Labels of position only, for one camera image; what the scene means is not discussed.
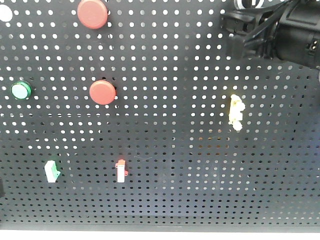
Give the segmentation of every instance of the round red button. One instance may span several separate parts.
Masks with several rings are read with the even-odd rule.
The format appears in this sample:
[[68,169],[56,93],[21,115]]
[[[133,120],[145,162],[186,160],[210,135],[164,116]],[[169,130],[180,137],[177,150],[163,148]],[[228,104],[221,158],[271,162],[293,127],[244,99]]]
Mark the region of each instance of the round red button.
[[99,29],[108,20],[108,9],[100,0],[82,0],[77,14],[80,22],[89,29]]
[[90,97],[94,102],[107,105],[115,100],[117,95],[115,87],[108,81],[95,81],[90,87]]

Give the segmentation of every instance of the green indicator light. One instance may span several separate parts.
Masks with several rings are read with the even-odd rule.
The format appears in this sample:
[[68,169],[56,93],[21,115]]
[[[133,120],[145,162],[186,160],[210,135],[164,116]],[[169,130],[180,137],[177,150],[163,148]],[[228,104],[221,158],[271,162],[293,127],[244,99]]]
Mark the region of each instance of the green indicator light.
[[25,81],[17,81],[11,87],[11,93],[16,99],[24,100],[31,96],[32,88]]

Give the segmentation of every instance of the perforated metal panel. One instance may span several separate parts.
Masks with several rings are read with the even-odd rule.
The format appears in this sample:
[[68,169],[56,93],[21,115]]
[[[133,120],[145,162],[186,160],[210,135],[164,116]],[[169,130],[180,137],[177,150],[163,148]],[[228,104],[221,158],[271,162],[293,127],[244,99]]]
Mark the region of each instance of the perforated metal panel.
[[[319,231],[317,71],[227,58],[231,0],[105,1],[99,30],[79,2],[0,0],[14,11],[0,22],[0,228]],[[117,88],[106,106],[89,97],[102,78]],[[28,100],[10,94],[20,79]]]

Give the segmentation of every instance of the yellow object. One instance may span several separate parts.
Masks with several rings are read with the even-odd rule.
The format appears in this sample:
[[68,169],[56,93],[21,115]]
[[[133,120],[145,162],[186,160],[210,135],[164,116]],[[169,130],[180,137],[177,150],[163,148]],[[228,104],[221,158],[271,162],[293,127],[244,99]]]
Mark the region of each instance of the yellow object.
[[234,130],[240,131],[243,126],[240,121],[243,120],[242,111],[246,109],[246,105],[241,98],[235,94],[231,95],[231,104],[229,112],[229,124],[233,125]]

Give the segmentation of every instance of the black bracket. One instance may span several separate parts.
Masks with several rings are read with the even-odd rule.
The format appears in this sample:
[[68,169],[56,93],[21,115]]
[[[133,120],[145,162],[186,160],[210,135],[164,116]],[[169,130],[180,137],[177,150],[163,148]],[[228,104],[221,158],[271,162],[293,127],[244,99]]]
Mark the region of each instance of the black bracket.
[[221,14],[220,27],[231,33],[227,43],[227,56],[234,59],[277,59],[274,40],[279,20],[289,5],[307,2],[309,0],[289,0],[270,7]]
[[0,198],[5,196],[4,185],[2,183],[2,179],[0,177]]

